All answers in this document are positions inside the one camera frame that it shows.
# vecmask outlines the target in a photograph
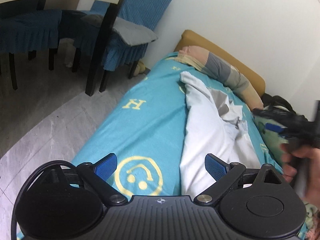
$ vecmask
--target hand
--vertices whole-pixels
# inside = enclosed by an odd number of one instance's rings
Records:
[[[320,210],[320,149],[304,145],[291,154],[288,152],[287,144],[282,144],[281,149],[285,152],[281,159],[284,163],[282,165],[283,177],[287,182],[291,182],[297,173],[297,170],[288,164],[291,161],[292,155],[298,158],[310,159],[308,188],[303,200],[315,205]]]

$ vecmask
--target circular black cover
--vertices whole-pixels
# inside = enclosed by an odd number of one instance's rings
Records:
[[[282,238],[298,233],[306,215],[303,202],[288,184],[261,183],[228,193],[220,215],[253,238]]]
[[[16,217],[25,235],[66,239],[92,227],[102,215],[102,203],[92,192],[60,183],[41,184],[23,195]]]

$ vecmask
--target ridged black panel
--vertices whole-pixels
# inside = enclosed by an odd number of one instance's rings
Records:
[[[110,208],[102,222],[93,230],[74,238],[74,240],[114,239],[248,240],[250,238],[231,230],[221,221],[212,207],[193,204],[189,196],[134,196],[129,204]]]

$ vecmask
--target metal screw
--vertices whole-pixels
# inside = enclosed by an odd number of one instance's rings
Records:
[[[197,200],[202,203],[208,203],[208,202],[212,201],[212,197],[209,195],[199,195],[197,197]]]
[[[125,200],[124,196],[121,196],[119,194],[116,194],[116,195],[112,195],[110,197],[110,201],[113,202],[113,203],[121,203]]]

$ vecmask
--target bed sheet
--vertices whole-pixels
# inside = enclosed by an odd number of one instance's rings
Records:
[[[218,81],[167,59],[175,55],[160,60],[143,81],[124,95],[72,163],[95,163],[113,152],[118,168],[107,182],[129,199],[132,195],[180,195],[179,164],[188,110],[179,76],[182,71],[189,71],[207,87],[227,93],[235,105],[243,105],[243,117],[260,163],[271,163],[281,171],[246,104]]]

